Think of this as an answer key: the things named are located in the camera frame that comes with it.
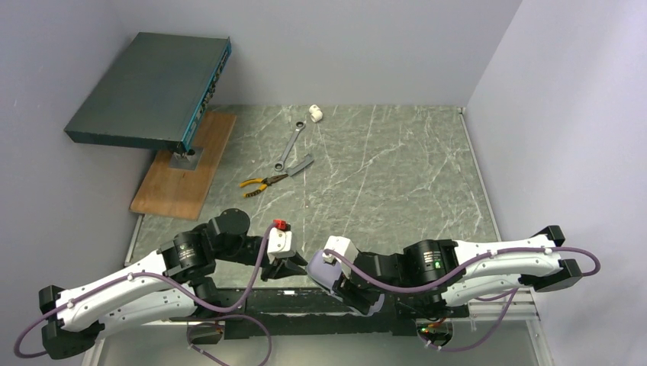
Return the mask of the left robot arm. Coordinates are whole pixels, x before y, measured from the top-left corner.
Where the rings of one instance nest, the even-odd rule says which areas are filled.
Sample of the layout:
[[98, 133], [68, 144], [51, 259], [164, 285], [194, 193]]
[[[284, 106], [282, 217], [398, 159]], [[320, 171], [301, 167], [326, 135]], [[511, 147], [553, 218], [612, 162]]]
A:
[[[274, 220], [262, 236], [250, 236], [249, 228], [248, 214], [230, 208], [114, 274], [69, 290], [41, 289], [46, 355], [71, 358], [100, 338], [158, 319], [230, 313], [244, 305], [256, 279], [305, 275], [307, 261], [293, 248], [287, 222]], [[218, 294], [211, 277], [217, 262], [252, 267], [240, 296]]]

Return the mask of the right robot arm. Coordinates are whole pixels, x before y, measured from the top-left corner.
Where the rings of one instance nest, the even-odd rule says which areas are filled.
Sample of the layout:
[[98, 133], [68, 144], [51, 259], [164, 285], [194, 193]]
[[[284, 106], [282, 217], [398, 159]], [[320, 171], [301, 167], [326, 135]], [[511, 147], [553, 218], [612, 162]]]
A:
[[562, 257], [564, 241], [559, 226], [547, 226], [517, 241], [425, 239], [384, 255], [331, 236], [310, 260], [307, 273], [361, 316], [377, 313], [391, 298], [402, 318], [467, 317], [471, 300], [525, 288], [559, 291], [576, 284], [584, 272], [575, 259]]

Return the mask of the wooden board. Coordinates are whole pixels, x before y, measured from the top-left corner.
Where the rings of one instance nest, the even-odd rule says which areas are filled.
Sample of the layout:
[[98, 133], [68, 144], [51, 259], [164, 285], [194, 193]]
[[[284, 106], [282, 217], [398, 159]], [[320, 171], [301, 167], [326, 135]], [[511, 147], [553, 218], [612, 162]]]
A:
[[196, 133], [194, 155], [181, 160], [157, 152], [130, 211], [197, 220], [236, 121], [234, 114], [209, 111]]

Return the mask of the grey flat metal piece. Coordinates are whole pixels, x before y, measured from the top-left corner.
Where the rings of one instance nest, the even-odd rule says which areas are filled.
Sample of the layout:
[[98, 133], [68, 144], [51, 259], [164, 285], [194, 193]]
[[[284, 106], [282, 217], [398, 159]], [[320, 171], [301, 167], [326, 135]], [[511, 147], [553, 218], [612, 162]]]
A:
[[299, 172], [305, 170], [308, 166], [314, 163], [314, 157], [311, 154], [307, 154], [304, 159], [299, 162], [297, 165], [294, 165], [290, 168], [287, 168], [285, 170], [285, 173], [288, 176], [294, 176], [298, 174]]

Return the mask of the silver combination wrench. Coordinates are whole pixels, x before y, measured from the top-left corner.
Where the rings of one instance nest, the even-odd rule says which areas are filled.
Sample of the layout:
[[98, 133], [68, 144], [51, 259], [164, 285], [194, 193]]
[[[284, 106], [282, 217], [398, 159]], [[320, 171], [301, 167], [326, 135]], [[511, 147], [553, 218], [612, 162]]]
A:
[[297, 138], [299, 137], [301, 131], [306, 127], [306, 123], [304, 121], [298, 121], [295, 124], [295, 129], [292, 132], [291, 136], [288, 139], [288, 142], [285, 146], [285, 148], [282, 151], [282, 154], [279, 156], [278, 160], [274, 164], [274, 170], [277, 172], [281, 172], [284, 167], [285, 167], [285, 161], [288, 158], [289, 153], [291, 152], [292, 147], [294, 146]]

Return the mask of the white plastic pipe fitting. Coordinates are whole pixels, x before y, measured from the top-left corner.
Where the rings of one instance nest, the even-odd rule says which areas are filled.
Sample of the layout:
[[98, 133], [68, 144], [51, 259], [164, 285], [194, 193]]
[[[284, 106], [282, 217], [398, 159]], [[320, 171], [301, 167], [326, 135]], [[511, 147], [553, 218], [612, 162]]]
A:
[[311, 120], [312, 123], [319, 123], [323, 119], [324, 114], [323, 114], [321, 108], [316, 104], [312, 104], [308, 108], [308, 112], [309, 112], [309, 117], [310, 117], [310, 120]]

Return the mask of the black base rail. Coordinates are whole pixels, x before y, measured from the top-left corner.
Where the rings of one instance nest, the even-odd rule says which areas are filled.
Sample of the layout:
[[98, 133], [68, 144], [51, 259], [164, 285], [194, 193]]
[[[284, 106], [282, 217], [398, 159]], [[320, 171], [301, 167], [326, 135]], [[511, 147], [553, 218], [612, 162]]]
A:
[[[207, 301], [228, 307], [243, 293], [239, 288], [211, 291]], [[358, 316], [342, 302], [316, 287], [253, 289], [244, 302], [231, 313], [217, 313], [202, 306], [191, 316], [172, 320], [209, 319], [220, 315], [247, 315], [260, 321], [271, 336], [319, 336], [333, 334], [388, 333], [392, 336], [415, 336], [414, 321], [424, 318], [451, 319], [469, 317], [467, 305], [449, 308], [442, 316], [432, 316], [423, 304], [408, 295], [387, 295], [382, 309], [372, 316]], [[248, 339], [265, 333], [253, 323], [241, 319], [226, 320], [224, 338]]]

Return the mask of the yellow handled pliers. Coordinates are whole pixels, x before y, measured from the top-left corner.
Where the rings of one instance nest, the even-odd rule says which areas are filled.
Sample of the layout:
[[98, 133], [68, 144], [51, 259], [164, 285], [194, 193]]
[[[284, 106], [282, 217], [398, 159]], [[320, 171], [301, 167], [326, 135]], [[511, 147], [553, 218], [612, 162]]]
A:
[[287, 178], [288, 176], [289, 174], [280, 174], [280, 175], [273, 175], [266, 178], [247, 179], [241, 182], [239, 184], [239, 187], [245, 188], [246, 186], [249, 186], [249, 185], [258, 185], [259, 187], [256, 190], [247, 192], [243, 195], [245, 198], [255, 197], [261, 194], [262, 192], [264, 192], [264, 190], [270, 187], [271, 185], [280, 182], [281, 180]]

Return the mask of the grey metal stand bracket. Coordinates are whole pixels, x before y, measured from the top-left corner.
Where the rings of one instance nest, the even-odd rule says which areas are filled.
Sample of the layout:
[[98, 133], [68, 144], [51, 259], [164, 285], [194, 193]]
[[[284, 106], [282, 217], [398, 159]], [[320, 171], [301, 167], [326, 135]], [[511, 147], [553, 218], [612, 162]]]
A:
[[182, 154], [174, 152], [169, 160], [169, 167], [171, 169], [194, 171], [198, 167], [203, 152], [204, 148], [199, 146]]

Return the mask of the dark teal network switch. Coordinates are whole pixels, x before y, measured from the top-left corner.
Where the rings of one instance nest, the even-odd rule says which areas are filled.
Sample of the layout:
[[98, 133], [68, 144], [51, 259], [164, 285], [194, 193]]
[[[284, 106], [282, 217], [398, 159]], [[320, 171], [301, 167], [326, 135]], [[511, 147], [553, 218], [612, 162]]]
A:
[[140, 32], [64, 130], [76, 143], [186, 154], [231, 54], [228, 38]]

